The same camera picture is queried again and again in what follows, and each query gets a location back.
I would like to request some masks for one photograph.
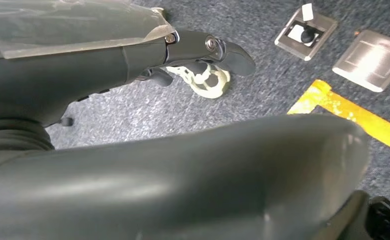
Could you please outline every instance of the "metal floor plate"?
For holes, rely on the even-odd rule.
[[[390,84],[390,37],[363,31],[333,71],[371,91],[382,92]]]
[[[304,25],[313,27],[317,31],[312,43],[305,44],[301,42],[301,33],[304,30]],[[337,22],[335,20],[317,12],[314,13],[314,19],[304,22],[300,8],[286,24],[274,43],[297,57],[309,61],[318,52],[336,27]]]

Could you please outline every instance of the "yellow floor marking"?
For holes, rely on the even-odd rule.
[[[332,92],[332,87],[315,80],[288,114],[309,114],[321,106],[334,115],[358,123],[375,139],[390,146],[390,122]]]

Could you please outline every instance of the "black plastic part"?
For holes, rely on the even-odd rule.
[[[219,68],[241,76],[247,76],[255,72],[254,60],[242,47],[229,41],[218,41],[225,45],[223,60],[217,64]]]
[[[61,124],[62,126],[65,126],[65,127],[71,127],[74,125],[74,119],[72,119],[70,117],[61,118],[61,120],[59,121],[59,124]]]
[[[387,198],[380,196],[370,201],[366,228],[374,240],[390,240],[390,201]]]
[[[305,44],[309,44],[315,39],[316,29],[310,26],[306,26],[301,34],[301,41]]]
[[[152,75],[148,78],[148,80],[152,80],[154,83],[162,87],[170,86],[173,83],[173,77],[166,71],[159,68],[152,70]]]

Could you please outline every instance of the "gray carpet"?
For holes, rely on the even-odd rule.
[[[331,70],[353,41],[355,30],[371,29],[390,36],[388,0],[315,0],[316,9],[338,20],[339,27],[309,62],[274,46],[275,37],[300,6],[299,0],[135,2],[166,8],[177,28],[210,32],[240,44],[256,61],[256,73],[234,77],[229,91],[216,100],[197,96],[182,79],[167,88],[136,82],[91,96],[70,105],[66,116],[76,119],[75,126],[48,128],[57,148],[154,138],[285,114],[317,78],[390,121],[390,86],[383,93],[374,93]],[[390,198],[390,148],[372,140],[371,149],[372,164],[360,188]]]

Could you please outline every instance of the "metal bolt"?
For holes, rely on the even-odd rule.
[[[215,51],[215,48],[217,48],[217,40],[213,38],[212,36],[208,37],[205,41],[205,45],[208,49],[208,51]]]
[[[165,36],[165,42],[168,44],[173,44],[176,42],[176,36],[174,34],[169,34]]]

